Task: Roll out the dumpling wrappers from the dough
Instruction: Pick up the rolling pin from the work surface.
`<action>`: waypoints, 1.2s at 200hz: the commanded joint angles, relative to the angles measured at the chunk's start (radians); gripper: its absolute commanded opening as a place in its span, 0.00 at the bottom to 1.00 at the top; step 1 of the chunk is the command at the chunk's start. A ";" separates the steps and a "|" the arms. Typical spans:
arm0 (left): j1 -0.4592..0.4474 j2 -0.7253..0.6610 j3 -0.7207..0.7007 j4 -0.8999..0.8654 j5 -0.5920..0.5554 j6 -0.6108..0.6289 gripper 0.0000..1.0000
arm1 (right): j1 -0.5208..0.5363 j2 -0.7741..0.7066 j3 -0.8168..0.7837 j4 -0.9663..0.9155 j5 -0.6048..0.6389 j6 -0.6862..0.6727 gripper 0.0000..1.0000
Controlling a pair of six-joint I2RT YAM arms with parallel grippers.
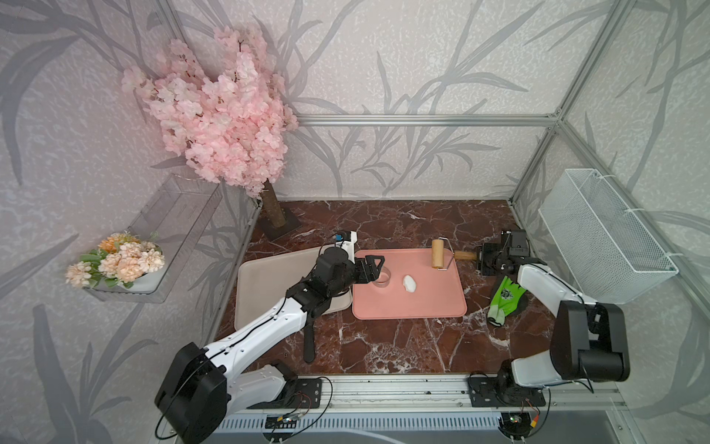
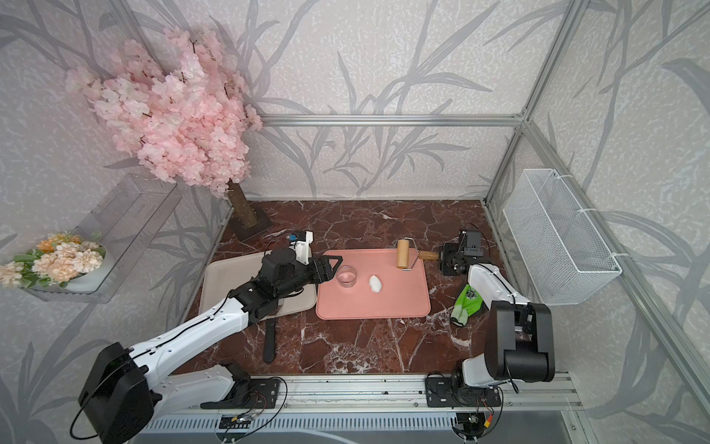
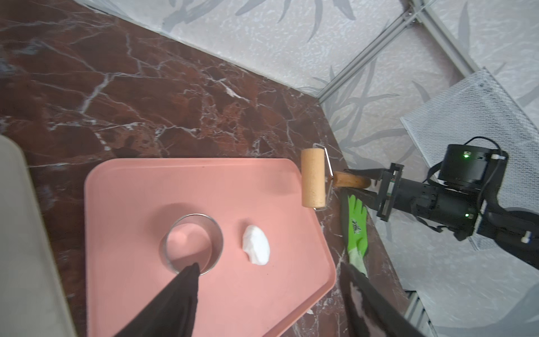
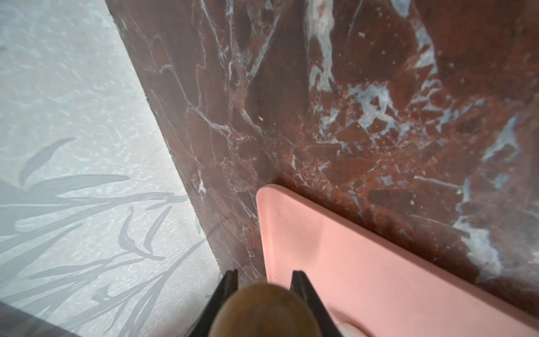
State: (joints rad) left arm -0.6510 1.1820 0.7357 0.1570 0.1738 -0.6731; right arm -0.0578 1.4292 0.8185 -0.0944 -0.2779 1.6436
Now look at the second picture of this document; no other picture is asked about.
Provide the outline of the white dough piece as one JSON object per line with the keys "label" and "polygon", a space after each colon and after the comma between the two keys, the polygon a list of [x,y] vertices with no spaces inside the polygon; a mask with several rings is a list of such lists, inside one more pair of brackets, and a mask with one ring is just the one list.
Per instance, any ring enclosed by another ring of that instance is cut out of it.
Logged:
{"label": "white dough piece", "polygon": [[369,284],[370,290],[374,293],[381,292],[381,290],[383,288],[382,281],[376,275],[372,275],[371,277],[369,277],[368,284]]}

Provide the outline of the wooden dough roller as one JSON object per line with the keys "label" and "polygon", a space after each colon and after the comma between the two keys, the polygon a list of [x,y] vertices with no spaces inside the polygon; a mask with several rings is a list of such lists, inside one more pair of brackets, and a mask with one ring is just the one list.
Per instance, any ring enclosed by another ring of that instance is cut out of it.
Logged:
{"label": "wooden dough roller", "polygon": [[405,237],[397,241],[397,268],[412,271],[422,261],[438,261],[440,253],[423,251],[417,247],[414,238]]}

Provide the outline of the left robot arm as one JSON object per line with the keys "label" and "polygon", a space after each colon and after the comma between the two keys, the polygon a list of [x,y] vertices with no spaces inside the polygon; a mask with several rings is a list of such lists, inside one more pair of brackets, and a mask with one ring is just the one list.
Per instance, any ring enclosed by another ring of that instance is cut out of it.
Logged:
{"label": "left robot arm", "polygon": [[125,443],[153,419],[191,406],[221,403],[237,386],[233,364],[175,376],[194,356],[277,312],[281,300],[329,282],[340,255],[302,259],[292,248],[262,258],[259,273],[206,312],[131,347],[114,342],[98,353],[78,403],[103,443]]}

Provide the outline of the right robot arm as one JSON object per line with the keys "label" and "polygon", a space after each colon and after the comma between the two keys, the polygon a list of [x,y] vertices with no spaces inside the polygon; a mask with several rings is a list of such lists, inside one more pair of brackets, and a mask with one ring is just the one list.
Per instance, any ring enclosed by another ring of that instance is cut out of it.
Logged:
{"label": "right robot arm", "polygon": [[438,253],[445,276],[464,276],[466,283],[450,313],[454,327],[465,327],[487,314],[484,351],[456,363],[450,376],[425,379],[430,407],[503,407],[502,386],[518,391],[519,382],[549,382],[555,374],[552,314],[514,289],[500,269],[484,260],[488,240],[483,233],[463,229],[456,243]]}

